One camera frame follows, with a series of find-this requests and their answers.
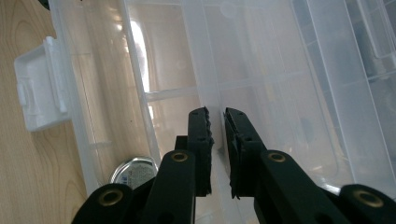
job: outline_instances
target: metal jar lid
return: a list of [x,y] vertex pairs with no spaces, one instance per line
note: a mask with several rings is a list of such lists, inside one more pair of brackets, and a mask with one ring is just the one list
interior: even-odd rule
[[111,175],[109,183],[125,184],[131,189],[136,189],[153,178],[157,171],[154,159],[135,157],[117,167]]

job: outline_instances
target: clear plastic bin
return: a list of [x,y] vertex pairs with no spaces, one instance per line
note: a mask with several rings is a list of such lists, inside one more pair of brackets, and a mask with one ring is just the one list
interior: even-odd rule
[[231,199],[225,107],[246,112],[264,144],[289,153],[319,186],[361,183],[396,197],[393,140],[383,134],[395,130],[393,101],[380,113],[374,103],[394,92],[369,85],[344,0],[52,0],[50,8],[89,193],[132,156],[160,163],[187,133],[188,113],[205,105],[213,194],[197,199],[196,223],[257,221],[251,199]]

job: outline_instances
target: wooden table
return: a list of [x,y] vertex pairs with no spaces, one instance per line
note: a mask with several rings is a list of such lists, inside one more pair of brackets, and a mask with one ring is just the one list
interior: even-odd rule
[[0,223],[70,223],[86,199],[71,122],[26,131],[14,60],[55,36],[36,0],[0,0]]

